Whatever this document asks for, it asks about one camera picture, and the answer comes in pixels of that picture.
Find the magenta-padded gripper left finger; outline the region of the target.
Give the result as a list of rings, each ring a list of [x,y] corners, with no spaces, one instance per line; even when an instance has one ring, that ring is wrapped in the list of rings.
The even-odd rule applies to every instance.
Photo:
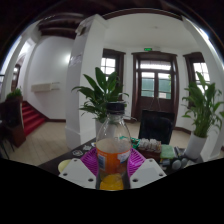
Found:
[[[73,158],[59,176],[78,186],[95,189],[98,176],[96,149],[91,149],[80,159]]]

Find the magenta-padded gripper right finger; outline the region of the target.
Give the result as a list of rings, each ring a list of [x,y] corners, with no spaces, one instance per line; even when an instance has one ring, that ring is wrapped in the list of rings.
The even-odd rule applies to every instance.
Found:
[[[165,176],[165,172],[153,158],[146,159],[137,150],[131,150],[128,158],[128,177],[131,189],[146,186]]]

